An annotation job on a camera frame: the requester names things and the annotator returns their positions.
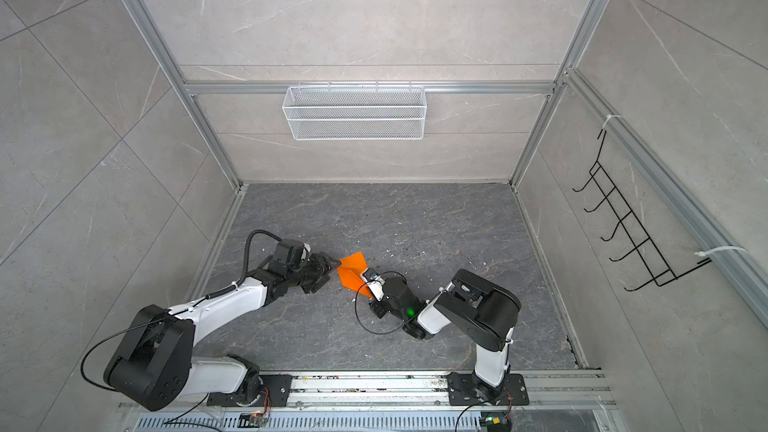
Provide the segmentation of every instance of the wire mesh basket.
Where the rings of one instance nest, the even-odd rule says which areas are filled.
[[[296,140],[421,139],[427,101],[420,86],[294,86],[283,112]]]

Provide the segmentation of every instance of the aluminum frame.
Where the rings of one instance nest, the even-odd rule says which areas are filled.
[[[448,401],[450,370],[294,370],[262,372],[291,374],[291,394],[280,414],[312,412],[434,411],[458,415],[465,407]],[[511,370],[522,374],[530,405],[516,410],[594,410],[616,414],[618,407],[602,370]],[[121,404],[116,424],[136,424],[143,418],[172,418],[188,409],[187,402],[172,404],[162,412],[147,412],[136,403]],[[260,408],[197,408],[210,417],[231,418]],[[479,405],[474,412],[506,410],[506,406]]]
[[[592,414],[600,432],[628,432],[618,410],[593,410]]]
[[[427,93],[552,93],[554,83],[543,80],[510,80],[490,82],[447,81],[248,81],[248,82],[187,82],[189,94],[285,94],[294,86],[414,86]]]
[[[230,229],[235,222],[237,211],[243,203],[247,190],[248,185],[245,184],[232,194],[229,203],[226,205],[224,214],[222,215],[221,220],[219,220],[219,225],[216,227],[216,232],[210,240],[208,249],[205,252],[204,260],[200,263],[200,267],[197,269],[197,273],[190,283],[187,295],[184,297],[185,302],[203,296],[208,280],[216,266],[216,260],[218,260],[219,254],[221,254],[221,249],[224,248],[224,242],[226,241],[226,237],[230,234]]]
[[[584,15],[581,17],[576,29],[576,34],[571,41],[571,45],[568,47],[568,52],[565,53],[565,58],[560,65],[557,77],[554,80],[554,92],[551,97],[548,97],[542,106],[542,110],[536,118],[536,122],[528,135],[528,140],[523,147],[523,151],[520,154],[517,164],[512,171],[512,176],[509,178],[509,183],[513,188],[517,188],[520,185],[520,181],[525,175],[525,171],[528,170],[528,166],[531,164],[534,152],[538,144],[544,136],[544,132],[547,129],[554,110],[557,109],[560,98],[563,91],[563,78],[568,69],[576,67],[581,61],[581,57],[589,45],[589,41],[594,34],[594,30],[600,23],[600,18],[603,16],[606,7],[608,7],[610,0],[589,0],[587,8],[584,11]]]
[[[160,35],[157,25],[155,25],[151,15],[149,15],[146,5],[142,0],[122,0],[122,2],[128,10],[130,18],[133,19],[136,27],[139,29],[144,41],[147,42],[152,55],[160,64],[160,68],[168,78],[168,82],[170,82],[179,100],[181,100],[184,108],[192,118],[197,130],[200,131],[200,134],[206,141],[226,179],[230,182],[232,188],[237,190],[242,185],[242,181],[238,177],[232,161],[219,142],[215,130],[208,123],[200,104],[184,88],[184,78],[181,75],[181,69],[176,59],[170,53],[170,49],[163,40],[163,37]]]
[[[568,70],[565,81],[600,122],[607,115],[617,115],[578,69]],[[615,117],[605,124],[605,129],[703,250],[739,245],[626,120]],[[768,328],[768,278],[760,266],[748,254],[735,250],[724,250],[710,257]]]

